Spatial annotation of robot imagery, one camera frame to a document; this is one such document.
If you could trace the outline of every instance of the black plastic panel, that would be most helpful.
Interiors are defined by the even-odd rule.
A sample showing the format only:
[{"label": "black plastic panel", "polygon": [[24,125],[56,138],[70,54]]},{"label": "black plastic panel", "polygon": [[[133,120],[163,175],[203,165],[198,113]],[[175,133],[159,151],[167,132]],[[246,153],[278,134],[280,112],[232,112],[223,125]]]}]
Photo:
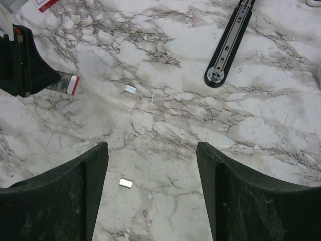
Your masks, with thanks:
[{"label": "black plastic panel", "polygon": [[321,187],[264,175],[208,143],[197,162],[213,240],[321,240]]},{"label": "black plastic panel", "polygon": [[39,55],[32,31],[20,25],[13,28],[15,41],[0,37],[0,88],[13,96],[27,97],[58,83],[61,76]]},{"label": "black plastic panel", "polygon": [[107,143],[0,189],[0,240],[90,241],[108,165]]}]

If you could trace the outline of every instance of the gray marble veining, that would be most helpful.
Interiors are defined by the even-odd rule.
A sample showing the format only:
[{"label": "gray marble veining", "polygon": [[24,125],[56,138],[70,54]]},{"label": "gray marble veining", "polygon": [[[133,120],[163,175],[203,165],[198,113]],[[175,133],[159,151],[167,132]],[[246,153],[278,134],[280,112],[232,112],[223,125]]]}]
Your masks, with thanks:
[{"label": "gray marble veining", "polygon": [[[93,240],[211,240],[198,142],[270,176],[321,180],[321,8],[257,0],[225,84],[204,72],[238,1],[29,1],[14,15],[41,56],[81,76],[78,93],[0,92],[0,186],[95,143],[110,161]],[[124,91],[137,88],[135,95]],[[118,185],[121,177],[133,187]]]}]

